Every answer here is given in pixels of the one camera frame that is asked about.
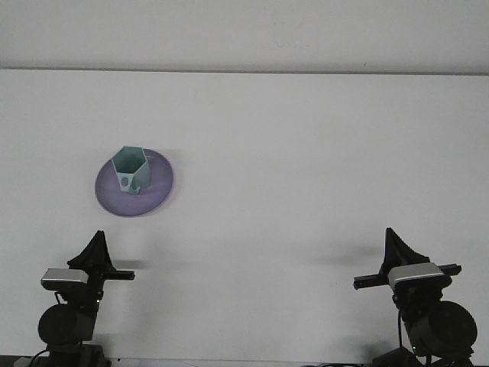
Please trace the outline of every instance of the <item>white table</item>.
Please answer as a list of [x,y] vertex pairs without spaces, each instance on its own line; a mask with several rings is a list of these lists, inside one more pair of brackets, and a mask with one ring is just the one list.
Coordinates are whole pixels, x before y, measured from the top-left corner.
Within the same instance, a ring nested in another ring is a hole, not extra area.
[[[487,363],[489,78],[0,71],[0,353],[34,354],[39,285],[97,229],[115,266],[94,343],[114,358],[368,362],[395,347],[384,230],[461,275],[445,298]],[[94,196],[122,146],[158,150],[169,200]]]

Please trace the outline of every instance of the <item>purple plate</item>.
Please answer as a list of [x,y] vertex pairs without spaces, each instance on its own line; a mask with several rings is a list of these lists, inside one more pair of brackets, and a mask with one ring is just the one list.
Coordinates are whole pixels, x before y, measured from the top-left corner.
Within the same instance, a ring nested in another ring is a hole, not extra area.
[[140,216],[159,206],[173,185],[173,170],[168,160],[151,149],[144,149],[151,169],[150,186],[139,195],[122,192],[112,160],[100,169],[95,181],[95,195],[100,205],[116,216]]

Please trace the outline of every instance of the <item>teal cup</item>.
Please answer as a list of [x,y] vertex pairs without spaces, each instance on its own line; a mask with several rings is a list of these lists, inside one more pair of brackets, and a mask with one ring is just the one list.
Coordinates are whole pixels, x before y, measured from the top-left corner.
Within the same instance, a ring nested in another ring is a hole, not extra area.
[[121,191],[138,195],[150,185],[151,170],[144,149],[124,146],[112,157]]

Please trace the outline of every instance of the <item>black cable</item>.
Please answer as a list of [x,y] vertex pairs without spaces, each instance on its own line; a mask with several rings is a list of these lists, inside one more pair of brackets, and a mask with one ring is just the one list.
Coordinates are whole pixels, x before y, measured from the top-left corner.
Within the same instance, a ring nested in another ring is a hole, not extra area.
[[403,331],[400,328],[400,310],[397,314],[397,332],[399,333],[399,347],[403,347]]
[[321,363],[319,365],[302,365],[301,367],[363,367],[361,363]]
[[32,367],[34,365],[34,361],[37,359],[38,356],[40,356],[41,354],[47,352],[47,349],[39,352],[38,354],[36,354],[34,357],[31,358],[31,361],[29,362],[29,365],[28,367]]

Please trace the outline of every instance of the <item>hexagonal cup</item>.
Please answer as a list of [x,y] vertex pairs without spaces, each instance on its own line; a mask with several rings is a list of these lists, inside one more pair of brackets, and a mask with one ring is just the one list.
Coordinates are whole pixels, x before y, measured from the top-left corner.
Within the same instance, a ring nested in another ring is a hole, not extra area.
[[124,146],[112,157],[121,191],[137,195],[150,185],[151,170],[144,149]]

